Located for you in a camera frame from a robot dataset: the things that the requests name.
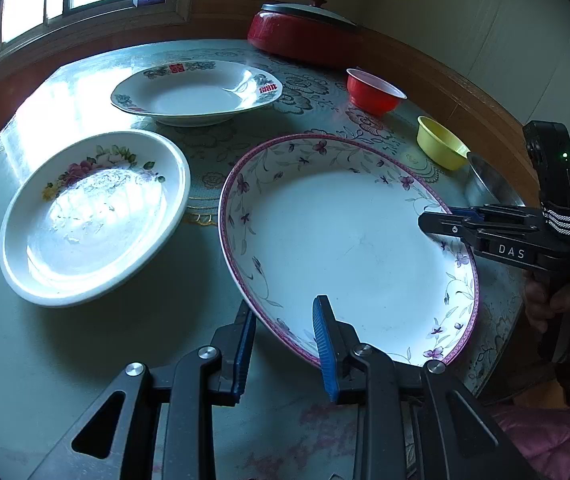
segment oval plate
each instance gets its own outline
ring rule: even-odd
[[[96,298],[161,248],[189,191],[185,155],[165,137],[126,130],[83,139],[16,192],[0,231],[3,275],[43,306]]]
[[[269,72],[204,59],[137,72],[116,86],[110,100],[124,112],[170,126],[208,126],[273,103],[282,92]]]
[[[318,366],[312,302],[393,359],[450,362],[478,313],[471,252],[418,228],[450,212],[409,168],[351,140],[301,134],[257,146],[220,198],[227,266],[269,329]]]

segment silver bolt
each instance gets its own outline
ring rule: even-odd
[[[358,356],[369,355],[371,354],[371,346],[368,344],[360,343],[354,346],[354,354]]]
[[[211,359],[216,355],[218,350],[213,346],[204,346],[203,348],[199,348],[199,357],[201,359]]]
[[[437,359],[427,361],[427,369],[433,374],[441,374],[446,370],[446,368],[445,364]]]
[[[143,363],[130,363],[125,367],[125,373],[131,377],[141,375],[145,371]]]

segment pot lid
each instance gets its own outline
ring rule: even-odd
[[[321,8],[326,0],[311,0],[311,5],[303,4],[264,4],[263,10],[271,10],[281,14],[289,14],[290,16],[300,16],[301,18],[309,18],[310,20],[318,20],[319,22],[329,23],[342,28],[356,28],[356,23],[350,22],[347,18],[336,14],[331,10]]]

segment wooden wainscoting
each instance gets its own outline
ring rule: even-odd
[[[59,66],[109,50],[156,41],[245,39],[266,0],[192,0],[185,25],[122,30],[72,46],[0,81],[0,130],[19,105]],[[497,168],[529,205],[538,203],[538,181],[524,146],[522,125],[494,99],[457,72],[400,41],[361,29],[357,64],[398,85],[422,109],[456,133]]]

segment table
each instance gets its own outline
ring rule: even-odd
[[[190,59],[267,70],[283,82],[283,95],[270,107],[201,128],[156,124],[110,105],[114,86],[132,73]],[[467,206],[461,176],[436,167],[415,143],[423,113],[406,102],[376,120],[349,105],[345,74],[271,57],[240,40],[134,46],[58,69],[0,133],[0,224],[18,187],[46,159],[102,131],[143,128],[169,137],[188,157],[192,189],[185,218],[163,250],[99,300],[62,310],[35,306],[0,271],[0,477],[26,479],[127,363],[168,364],[233,320],[240,294],[219,248],[215,213],[225,176],[252,146],[305,131],[357,139],[411,167],[448,205]],[[476,394],[520,310],[520,273],[486,260],[477,265],[478,322],[451,365]],[[351,478],[355,417],[354,407],[329,404],[319,372],[260,326],[241,403],[213,414],[219,478]],[[413,460],[410,435],[407,452]]]

